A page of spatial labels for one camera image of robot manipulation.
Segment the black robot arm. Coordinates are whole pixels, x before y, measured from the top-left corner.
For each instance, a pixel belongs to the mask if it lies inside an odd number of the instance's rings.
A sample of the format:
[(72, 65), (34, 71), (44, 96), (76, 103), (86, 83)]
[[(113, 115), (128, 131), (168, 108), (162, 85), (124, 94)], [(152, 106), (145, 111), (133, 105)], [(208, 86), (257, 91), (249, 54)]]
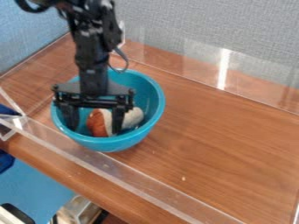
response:
[(134, 90), (108, 78), (113, 70), (109, 53), (118, 52), (122, 31), (118, 27), (113, 0), (14, 0), (21, 10), (42, 13), (53, 7), (66, 20), (76, 46), (74, 62), (78, 81), (54, 84), (53, 104), (60, 109), (66, 127), (74, 130), (80, 108), (112, 110), (112, 132), (121, 130), (125, 112), (133, 108)]

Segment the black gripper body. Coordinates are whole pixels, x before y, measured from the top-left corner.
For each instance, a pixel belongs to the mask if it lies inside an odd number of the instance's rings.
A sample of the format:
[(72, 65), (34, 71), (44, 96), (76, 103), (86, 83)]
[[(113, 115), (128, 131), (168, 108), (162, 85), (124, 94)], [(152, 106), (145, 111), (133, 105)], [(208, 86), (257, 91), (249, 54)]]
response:
[(121, 109), (133, 108), (134, 90), (109, 79), (110, 70), (106, 65), (94, 69), (80, 69), (77, 80), (53, 84), (53, 105), (60, 110), (76, 108)]

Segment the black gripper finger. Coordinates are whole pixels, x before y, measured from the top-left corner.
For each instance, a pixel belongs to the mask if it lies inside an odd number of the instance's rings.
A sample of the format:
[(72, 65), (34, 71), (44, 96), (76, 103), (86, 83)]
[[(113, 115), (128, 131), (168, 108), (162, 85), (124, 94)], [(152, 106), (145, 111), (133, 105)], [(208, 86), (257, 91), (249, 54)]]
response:
[(66, 127), (70, 130), (74, 130), (80, 122), (78, 108), (70, 105), (62, 105), (60, 110), (62, 113), (62, 118), (64, 118)]
[(112, 133), (117, 134), (121, 130), (121, 125), (125, 117), (125, 108), (117, 106), (112, 109)]

